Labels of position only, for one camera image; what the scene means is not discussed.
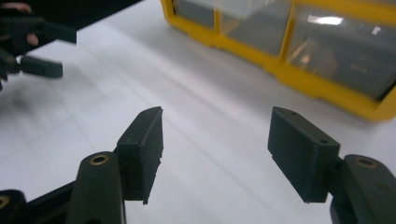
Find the yellow-framed container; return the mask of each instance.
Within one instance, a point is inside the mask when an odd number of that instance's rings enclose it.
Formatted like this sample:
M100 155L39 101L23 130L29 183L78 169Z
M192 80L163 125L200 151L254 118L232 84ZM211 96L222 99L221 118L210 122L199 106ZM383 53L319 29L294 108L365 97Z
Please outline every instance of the yellow-framed container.
M396 116L395 0L258 1L269 3L242 16L213 0L162 4L177 29L260 65L298 91L368 120Z

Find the white table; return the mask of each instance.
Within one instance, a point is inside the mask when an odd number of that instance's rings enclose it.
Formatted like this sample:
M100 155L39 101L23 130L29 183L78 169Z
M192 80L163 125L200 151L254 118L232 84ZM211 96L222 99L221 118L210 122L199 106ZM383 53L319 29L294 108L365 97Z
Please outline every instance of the white table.
M27 199L76 178L82 159L112 151L137 114L163 108L164 151L148 205L128 223L331 223L304 204L267 150L273 106L295 110L396 173L396 121L369 123L280 84L260 67L170 27L158 0L78 32L78 44L34 51L64 78L11 77L0 92L0 189Z

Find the yellow frame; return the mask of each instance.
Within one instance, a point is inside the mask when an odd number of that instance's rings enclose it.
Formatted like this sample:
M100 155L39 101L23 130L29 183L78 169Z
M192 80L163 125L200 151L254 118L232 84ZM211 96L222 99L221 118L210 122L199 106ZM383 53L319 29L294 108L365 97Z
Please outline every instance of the yellow frame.
M286 62L290 37L294 24L294 9L299 5L323 8L370 23L396 27L396 6L358 0L292 0L290 17L279 56L266 54L223 35L220 31L220 12L214 8L214 29L189 21L175 14L173 1L162 0L166 20L191 38L211 47L226 49L256 63L272 73L282 83L311 97L321 98L368 120L393 119L396 116L396 88L382 101L377 101L346 86L311 74Z

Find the white tabletop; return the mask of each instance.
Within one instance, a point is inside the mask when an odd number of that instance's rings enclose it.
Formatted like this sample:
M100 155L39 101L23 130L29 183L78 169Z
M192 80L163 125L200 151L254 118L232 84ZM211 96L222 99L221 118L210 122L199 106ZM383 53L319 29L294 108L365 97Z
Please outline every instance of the white tabletop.
M395 174L396 121L370 123L279 83L260 67L172 28L143 1L32 52L64 78L9 78L0 92L0 189L27 200L74 181L82 159L112 151L137 114L163 108L164 150L148 205L128 223L331 223L305 204L267 150L273 106L295 110Z

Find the white container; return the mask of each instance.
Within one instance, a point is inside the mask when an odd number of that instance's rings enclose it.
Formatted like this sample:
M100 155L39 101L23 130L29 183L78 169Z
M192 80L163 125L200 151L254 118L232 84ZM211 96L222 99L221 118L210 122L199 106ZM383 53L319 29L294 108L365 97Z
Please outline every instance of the white container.
M221 13L236 18L248 18L257 10L274 3L276 0L185 0L196 5L219 9Z

